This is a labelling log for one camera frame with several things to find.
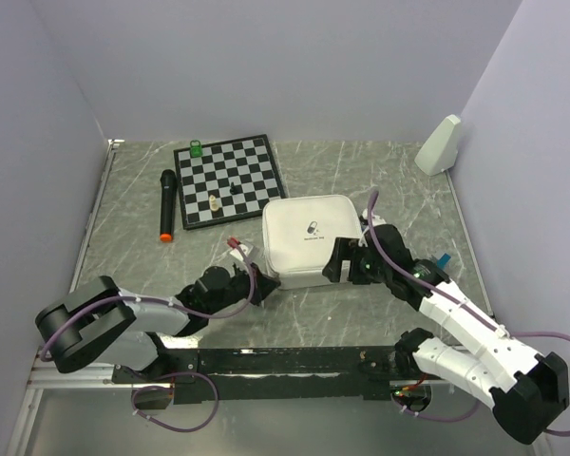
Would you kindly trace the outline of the white medicine kit case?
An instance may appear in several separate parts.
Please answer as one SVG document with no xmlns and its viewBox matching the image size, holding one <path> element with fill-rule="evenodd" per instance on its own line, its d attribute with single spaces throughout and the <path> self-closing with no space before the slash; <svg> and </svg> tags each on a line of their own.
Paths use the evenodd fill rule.
<svg viewBox="0 0 570 456">
<path fill-rule="evenodd" d="M 337 238 L 359 238 L 361 224 L 343 195 L 272 200 L 263 209 L 262 235 L 268 274 L 282 290 L 329 286 L 322 275 Z"/>
</svg>

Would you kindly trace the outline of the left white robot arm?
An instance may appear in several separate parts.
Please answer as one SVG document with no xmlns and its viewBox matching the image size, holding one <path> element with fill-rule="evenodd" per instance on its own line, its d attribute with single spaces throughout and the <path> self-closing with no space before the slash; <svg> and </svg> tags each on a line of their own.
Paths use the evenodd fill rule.
<svg viewBox="0 0 570 456">
<path fill-rule="evenodd" d="M 194 284 L 169 298 L 134 295 L 100 275 L 44 308 L 35 326 L 45 345 L 41 359 L 61 373 L 79 371 L 94 362 L 125 365 L 144 380 L 156 382 L 168 371 L 160 352 L 160 333 L 185 337 L 258 306 L 280 286 L 253 263 L 243 270 L 212 266 Z"/>
</svg>

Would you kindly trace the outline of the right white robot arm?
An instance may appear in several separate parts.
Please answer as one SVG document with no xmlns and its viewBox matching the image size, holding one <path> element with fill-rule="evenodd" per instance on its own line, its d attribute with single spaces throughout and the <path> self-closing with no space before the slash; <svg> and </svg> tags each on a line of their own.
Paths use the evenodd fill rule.
<svg viewBox="0 0 570 456">
<path fill-rule="evenodd" d="M 381 283 L 392 295 L 437 323 L 462 348 L 432 332 L 404 332 L 395 345 L 395 366 L 407 378 L 437 376 L 491 409 L 501 428 L 531 444 L 569 405 L 568 367 L 554 352 L 524 344 L 497 324 L 429 259 L 412 256 L 398 230 L 381 224 L 361 238 L 337 237 L 322 274 L 354 285 Z"/>
</svg>

